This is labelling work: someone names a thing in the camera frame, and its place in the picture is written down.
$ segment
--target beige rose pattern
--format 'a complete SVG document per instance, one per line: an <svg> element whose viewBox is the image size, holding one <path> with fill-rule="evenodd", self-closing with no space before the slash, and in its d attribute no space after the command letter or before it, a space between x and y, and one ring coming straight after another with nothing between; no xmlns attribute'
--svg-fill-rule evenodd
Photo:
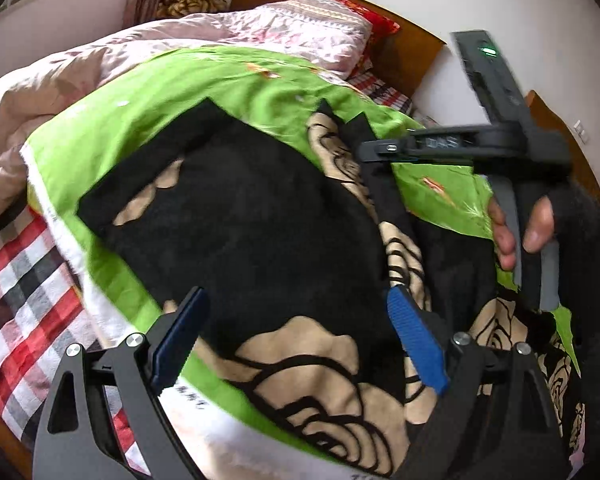
<svg viewBox="0 0 600 480"><path fill-rule="evenodd" d="M468 333L482 346L511 350L526 340L527 328L513 315L516 304L496 298L489 301L475 318Z"/></svg>
<svg viewBox="0 0 600 480"><path fill-rule="evenodd" d="M404 420L409 424L424 424L436 407L438 395L431 386L422 384L416 367L408 356L404 358L404 377L407 383Z"/></svg>
<svg viewBox="0 0 600 480"><path fill-rule="evenodd" d="M353 160L349 149L338 137L337 124L327 115L316 112L306 123L307 136L312 150L320 158L325 176L338 180L349 192L360 200L375 222L376 208L369 190L362 183L360 167Z"/></svg>
<svg viewBox="0 0 600 480"><path fill-rule="evenodd" d="M571 436L569 438L569 449L575 452L578 449L578 441L580 432L582 431L582 422L584 421L584 404L579 402L576 404L576 417L573 419L571 427Z"/></svg>
<svg viewBox="0 0 600 480"><path fill-rule="evenodd" d="M546 354L538 356L538 366L540 371L544 375L546 384L549 387L551 393L551 399L554 402L555 416L558 418L558 428L560 429L560 436L562 436L562 409L564 401L564 393L567 391L569 384L569 377L571 375L571 358L564 351L564 346L560 340L560 336L556 332L552 337L550 344L560 350L563 357L555 365L553 373L549 376L544 361Z"/></svg>
<svg viewBox="0 0 600 480"><path fill-rule="evenodd" d="M389 475L404 460L409 442L402 404L356 382L358 348L350 336L296 316L245 341L235 353L240 362L220 358L200 338L194 351L219 377L240 383L309 442L351 465Z"/></svg>
<svg viewBox="0 0 600 480"><path fill-rule="evenodd" d="M389 264L389 285L407 285L416 304L431 311L431 302L422 277L420 248L395 225L381 222L378 226Z"/></svg>
<svg viewBox="0 0 600 480"><path fill-rule="evenodd" d="M179 157L168 165L152 182L144 186L142 190L133 197L113 219L113 225L121 226L132 220L138 220L154 201L158 189L167 189L178 183L180 166L184 161Z"/></svg>

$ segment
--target blue gripper pad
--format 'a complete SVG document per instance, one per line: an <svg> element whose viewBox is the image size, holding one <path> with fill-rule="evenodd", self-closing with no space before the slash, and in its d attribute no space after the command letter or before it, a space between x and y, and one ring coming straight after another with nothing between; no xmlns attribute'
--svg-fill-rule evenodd
<svg viewBox="0 0 600 480"><path fill-rule="evenodd" d="M203 288L194 287L182 300L175 321L154 351L151 388L156 395L175 384L209 311L209 297Z"/></svg>
<svg viewBox="0 0 600 480"><path fill-rule="evenodd" d="M402 347L413 361L422 383L431 386L438 395L442 394L449 384L445 354L418 315L413 298L399 286L392 286L386 306Z"/></svg>

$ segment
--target green led light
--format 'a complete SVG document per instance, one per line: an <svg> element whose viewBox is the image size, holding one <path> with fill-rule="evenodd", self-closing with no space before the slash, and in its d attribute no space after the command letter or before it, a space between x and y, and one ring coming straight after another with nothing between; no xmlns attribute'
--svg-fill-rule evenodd
<svg viewBox="0 0 600 480"><path fill-rule="evenodd" d="M480 48L487 56L496 57L498 53L493 48L488 48L486 46Z"/></svg>

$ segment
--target white fabric edge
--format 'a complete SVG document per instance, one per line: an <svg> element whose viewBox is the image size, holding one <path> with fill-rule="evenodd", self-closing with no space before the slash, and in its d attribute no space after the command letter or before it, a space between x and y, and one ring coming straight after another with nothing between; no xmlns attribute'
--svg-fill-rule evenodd
<svg viewBox="0 0 600 480"><path fill-rule="evenodd" d="M107 340L101 342L114 346L136 329L86 271L84 251L56 214L28 142L24 143L20 154L29 170L27 178L34 188L58 251L80 278L82 304L92 321L97 323L98 330L106 336ZM196 407L200 400L206 403L203 409ZM173 388L163 391L160 403L184 447L210 480L234 480L232 468L236 467L255 473L254 480L380 478L310 455L250 428L182 377Z"/></svg>

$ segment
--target red pillow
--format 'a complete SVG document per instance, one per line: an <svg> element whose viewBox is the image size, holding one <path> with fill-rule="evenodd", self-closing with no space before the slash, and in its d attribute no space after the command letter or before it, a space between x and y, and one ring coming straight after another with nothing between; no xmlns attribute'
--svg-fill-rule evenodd
<svg viewBox="0 0 600 480"><path fill-rule="evenodd" d="M389 18L378 14L377 12L373 12L372 10L367 9L359 4L355 4L350 0L336 0L341 4L349 7L349 9L353 10L355 13L359 14L363 18L365 18L368 22L371 22L372 30L371 30L371 38L369 38L369 44L373 44L376 41L386 38L390 34L395 34L400 30L400 25L394 22Z"/></svg>

